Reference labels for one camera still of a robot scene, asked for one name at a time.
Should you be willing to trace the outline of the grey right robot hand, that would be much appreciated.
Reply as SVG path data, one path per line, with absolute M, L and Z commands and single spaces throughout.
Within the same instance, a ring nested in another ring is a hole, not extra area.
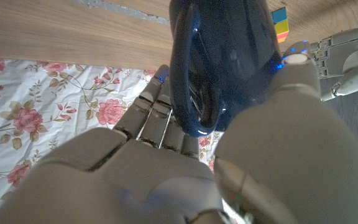
M 313 46 L 293 44 L 267 101 L 237 115 L 215 150 L 171 115 L 162 66 L 112 129 L 43 157 L 0 207 L 0 223 L 358 223 L 358 140 L 320 99 Z

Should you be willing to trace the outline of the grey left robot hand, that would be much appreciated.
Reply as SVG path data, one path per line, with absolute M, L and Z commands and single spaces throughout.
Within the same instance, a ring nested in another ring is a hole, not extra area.
M 358 28 L 312 43 L 310 52 L 316 62 L 318 78 L 339 78 L 321 92 L 322 101 L 358 91 Z

